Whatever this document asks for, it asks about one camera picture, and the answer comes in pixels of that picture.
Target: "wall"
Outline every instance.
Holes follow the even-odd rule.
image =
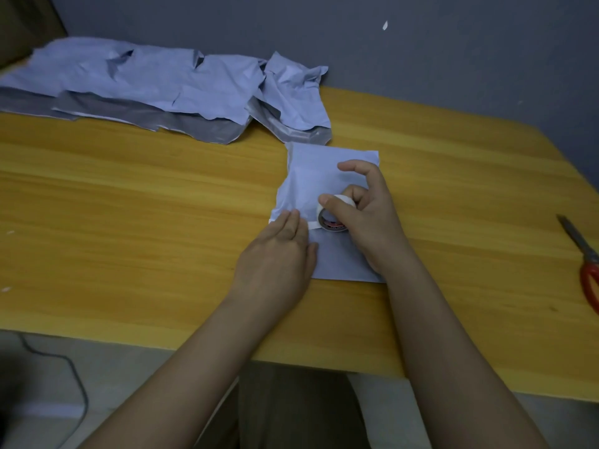
[[[599,0],[53,1],[71,35],[277,50],[326,85],[533,124],[599,188]]]

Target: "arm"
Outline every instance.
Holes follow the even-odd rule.
[[[387,281],[404,362],[432,446],[547,449],[410,247],[378,167],[359,160],[338,166],[366,175],[369,189],[350,186],[343,192],[357,209],[331,195],[319,201],[348,227]]]
[[[305,293],[317,245],[299,215],[283,212],[252,241],[214,313],[81,449],[195,444],[243,364]]]

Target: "brown box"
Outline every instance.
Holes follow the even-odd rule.
[[[0,67],[63,36],[50,0],[0,0]]]

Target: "table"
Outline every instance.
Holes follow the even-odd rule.
[[[599,400],[599,316],[579,251],[599,196],[538,130],[322,89],[331,146],[380,151],[404,228],[510,388]],[[178,347],[265,226],[286,150],[253,123],[231,145],[102,120],[0,114],[0,327]],[[381,284],[314,280],[257,359],[403,376]]]

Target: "fingernail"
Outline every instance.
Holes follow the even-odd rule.
[[[331,194],[322,194],[318,197],[318,203],[320,203],[321,205],[325,205],[330,198],[332,198]]]

